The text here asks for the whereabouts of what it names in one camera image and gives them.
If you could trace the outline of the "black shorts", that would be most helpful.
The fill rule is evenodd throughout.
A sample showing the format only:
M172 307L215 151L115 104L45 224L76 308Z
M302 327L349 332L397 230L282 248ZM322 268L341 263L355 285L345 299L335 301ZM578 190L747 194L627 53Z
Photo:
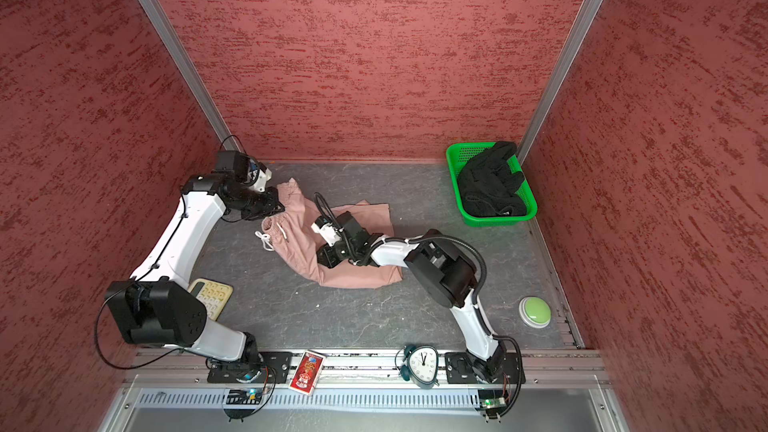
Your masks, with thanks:
M518 195L525 181L524 174L512 172L508 163L516 152L514 142L499 141L464 165L457 185L462 206L470 216L513 217L528 213Z

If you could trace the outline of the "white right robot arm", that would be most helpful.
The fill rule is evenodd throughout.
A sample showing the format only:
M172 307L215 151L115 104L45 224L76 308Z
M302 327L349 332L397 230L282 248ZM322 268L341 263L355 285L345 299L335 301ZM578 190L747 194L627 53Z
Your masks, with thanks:
M369 234L355 239L342 233L319 247L318 262L334 268L396 266L409 270L428 295L450 310L465 341L475 376L493 383L502 372L507 348L496 337L482 307L479 293L487 279L487 264L468 242L435 229L412 238Z

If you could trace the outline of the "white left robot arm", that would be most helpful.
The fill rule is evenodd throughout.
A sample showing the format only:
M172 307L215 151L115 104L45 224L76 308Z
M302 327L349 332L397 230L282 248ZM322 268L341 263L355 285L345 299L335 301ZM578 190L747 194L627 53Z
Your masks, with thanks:
M208 316L189 290L192 270L216 223L231 211L259 220L284 210L274 186L254 188L233 173L191 177L181 188L173 219L147 258L126 281L105 293L109 311L125 343L184 351L230 369L241 383L264 378L255 337Z

